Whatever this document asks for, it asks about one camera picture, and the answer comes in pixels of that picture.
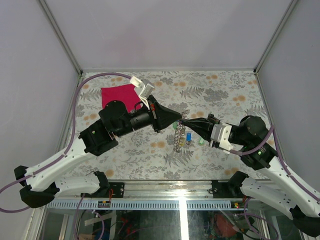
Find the blue tag key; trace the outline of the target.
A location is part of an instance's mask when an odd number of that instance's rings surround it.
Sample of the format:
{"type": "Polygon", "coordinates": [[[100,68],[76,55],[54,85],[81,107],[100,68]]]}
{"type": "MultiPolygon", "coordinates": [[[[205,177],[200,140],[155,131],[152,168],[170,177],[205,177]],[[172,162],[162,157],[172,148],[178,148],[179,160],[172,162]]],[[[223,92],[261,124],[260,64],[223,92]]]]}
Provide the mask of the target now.
{"type": "Polygon", "coordinates": [[[186,143],[187,143],[188,145],[190,145],[190,144],[192,143],[192,134],[191,134],[190,132],[188,132],[188,133],[186,134],[186,143]]]}

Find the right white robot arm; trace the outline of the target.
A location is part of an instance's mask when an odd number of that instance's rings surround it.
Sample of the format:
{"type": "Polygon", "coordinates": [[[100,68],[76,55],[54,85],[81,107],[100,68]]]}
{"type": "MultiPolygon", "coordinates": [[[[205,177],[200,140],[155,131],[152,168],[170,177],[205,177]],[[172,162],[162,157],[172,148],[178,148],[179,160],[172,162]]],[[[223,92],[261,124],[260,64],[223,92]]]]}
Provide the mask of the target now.
{"type": "Polygon", "coordinates": [[[233,197],[242,194],[255,198],[287,216],[293,225],[310,237],[320,235],[320,193],[295,173],[268,144],[274,127],[266,127],[258,116],[247,115],[238,125],[225,123],[214,115],[182,119],[180,123],[207,141],[212,148],[237,155],[249,168],[266,176],[280,190],[259,184],[246,173],[237,171],[228,181],[233,197]]]}

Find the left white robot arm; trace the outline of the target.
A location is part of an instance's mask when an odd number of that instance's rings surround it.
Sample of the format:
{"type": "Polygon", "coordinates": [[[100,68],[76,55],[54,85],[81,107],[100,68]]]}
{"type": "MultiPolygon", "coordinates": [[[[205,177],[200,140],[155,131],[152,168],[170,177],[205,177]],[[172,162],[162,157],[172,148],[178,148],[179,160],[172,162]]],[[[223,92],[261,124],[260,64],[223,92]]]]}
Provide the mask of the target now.
{"type": "Polygon", "coordinates": [[[20,198],[27,206],[39,208],[56,197],[108,197],[111,187],[104,172],[95,171],[82,177],[64,177],[64,174],[115,148],[119,144],[117,137],[148,126],[159,133],[182,118],[179,112],[162,106],[152,95],[138,110],[128,112],[123,102],[113,100],[98,114],[100,118],[83,130],[71,146],[33,167],[15,168],[15,177],[22,185],[20,198]]]}

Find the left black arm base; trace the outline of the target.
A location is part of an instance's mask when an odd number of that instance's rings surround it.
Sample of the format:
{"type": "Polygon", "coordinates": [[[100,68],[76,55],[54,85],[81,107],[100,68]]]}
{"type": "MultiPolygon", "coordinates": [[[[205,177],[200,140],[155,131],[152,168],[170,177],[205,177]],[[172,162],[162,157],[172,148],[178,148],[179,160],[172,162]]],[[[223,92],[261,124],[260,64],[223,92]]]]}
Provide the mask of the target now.
{"type": "Polygon", "coordinates": [[[101,198],[107,199],[122,199],[125,193],[125,183],[124,182],[111,182],[109,187],[104,190],[101,194],[101,198]]]}

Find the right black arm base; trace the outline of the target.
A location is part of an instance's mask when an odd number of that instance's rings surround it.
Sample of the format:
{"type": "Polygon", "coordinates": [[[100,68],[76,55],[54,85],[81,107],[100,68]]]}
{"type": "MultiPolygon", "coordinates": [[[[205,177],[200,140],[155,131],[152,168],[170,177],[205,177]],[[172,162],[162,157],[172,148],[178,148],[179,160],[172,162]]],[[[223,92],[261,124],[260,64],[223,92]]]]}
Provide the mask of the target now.
{"type": "Polygon", "coordinates": [[[245,195],[241,192],[240,187],[248,177],[248,174],[237,171],[228,181],[211,180],[211,188],[208,189],[208,193],[214,199],[243,198],[245,195]]]}

